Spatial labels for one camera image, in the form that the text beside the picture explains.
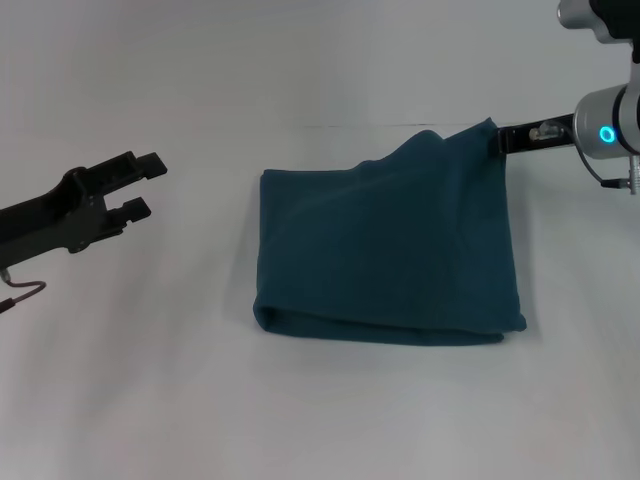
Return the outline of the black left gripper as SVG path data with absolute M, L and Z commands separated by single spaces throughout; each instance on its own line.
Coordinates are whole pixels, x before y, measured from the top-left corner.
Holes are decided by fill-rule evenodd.
M 128 223 L 151 215 L 141 198 L 109 209 L 105 197 L 168 169 L 157 153 L 127 152 L 91 168 L 68 171 L 48 193 L 1 210 L 1 267 L 12 267 L 51 250 L 78 253 L 123 233 Z

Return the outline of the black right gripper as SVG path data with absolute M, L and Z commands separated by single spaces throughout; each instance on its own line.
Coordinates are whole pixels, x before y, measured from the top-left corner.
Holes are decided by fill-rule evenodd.
M 571 146 L 574 115 L 568 114 L 521 125 L 495 127 L 488 140 L 490 155 L 510 155 L 523 152 Z

